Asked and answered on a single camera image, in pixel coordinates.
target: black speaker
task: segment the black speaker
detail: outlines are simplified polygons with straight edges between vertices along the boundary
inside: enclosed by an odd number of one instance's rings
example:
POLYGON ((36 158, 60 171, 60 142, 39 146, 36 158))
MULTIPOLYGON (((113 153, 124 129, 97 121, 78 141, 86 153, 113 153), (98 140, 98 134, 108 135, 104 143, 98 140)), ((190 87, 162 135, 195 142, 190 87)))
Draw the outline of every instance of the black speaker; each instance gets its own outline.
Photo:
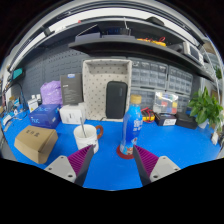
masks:
POLYGON ((122 119, 125 114, 128 85, 111 81, 107 84, 106 116, 108 119, 122 119))

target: plastic bag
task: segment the plastic bag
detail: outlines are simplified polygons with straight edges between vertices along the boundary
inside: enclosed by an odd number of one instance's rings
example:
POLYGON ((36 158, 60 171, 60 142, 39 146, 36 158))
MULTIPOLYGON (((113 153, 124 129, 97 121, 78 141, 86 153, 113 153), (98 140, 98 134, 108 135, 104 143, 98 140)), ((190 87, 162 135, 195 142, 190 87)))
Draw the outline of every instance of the plastic bag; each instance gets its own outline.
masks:
POLYGON ((44 83, 40 88, 42 104, 60 104, 62 106, 61 82, 44 83))

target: potted plant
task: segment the potted plant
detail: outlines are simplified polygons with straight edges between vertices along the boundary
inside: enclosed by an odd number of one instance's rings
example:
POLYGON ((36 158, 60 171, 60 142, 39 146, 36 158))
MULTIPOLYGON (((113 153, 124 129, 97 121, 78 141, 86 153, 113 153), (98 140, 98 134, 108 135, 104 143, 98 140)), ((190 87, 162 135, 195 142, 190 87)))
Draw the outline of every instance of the potted plant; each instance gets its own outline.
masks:
POLYGON ((218 131, 222 130, 223 122, 223 107, 218 103, 214 96, 208 95, 208 90, 205 87, 202 93, 201 89, 193 94, 193 98, 188 103, 191 107, 190 116, 196 117, 196 122, 201 128, 205 128, 209 122, 209 127, 215 124, 218 131))

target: bottle cap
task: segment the bottle cap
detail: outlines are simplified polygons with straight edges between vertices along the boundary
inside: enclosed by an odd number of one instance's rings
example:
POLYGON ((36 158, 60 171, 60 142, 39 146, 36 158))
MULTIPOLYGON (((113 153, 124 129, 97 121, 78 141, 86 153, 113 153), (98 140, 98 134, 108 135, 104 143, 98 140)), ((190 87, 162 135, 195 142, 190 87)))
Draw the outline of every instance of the bottle cap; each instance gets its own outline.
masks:
POLYGON ((131 95, 131 103, 140 104, 142 102, 141 95, 131 95))

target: small white box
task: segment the small white box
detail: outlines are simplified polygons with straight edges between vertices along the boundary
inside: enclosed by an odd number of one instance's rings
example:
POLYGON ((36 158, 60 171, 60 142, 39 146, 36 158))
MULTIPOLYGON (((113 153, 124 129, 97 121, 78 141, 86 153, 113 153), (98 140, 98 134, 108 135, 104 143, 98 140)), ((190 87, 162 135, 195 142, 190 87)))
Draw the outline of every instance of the small white box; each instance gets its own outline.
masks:
POLYGON ((79 103, 75 105, 66 105, 60 109, 61 121, 64 124, 81 124, 80 117, 83 123, 86 120, 85 105, 79 103))
POLYGON ((36 98, 28 100, 27 103, 28 103, 28 106, 29 106, 30 113, 32 111, 34 111, 35 109, 37 109, 37 107, 38 107, 38 102, 37 102, 36 98))

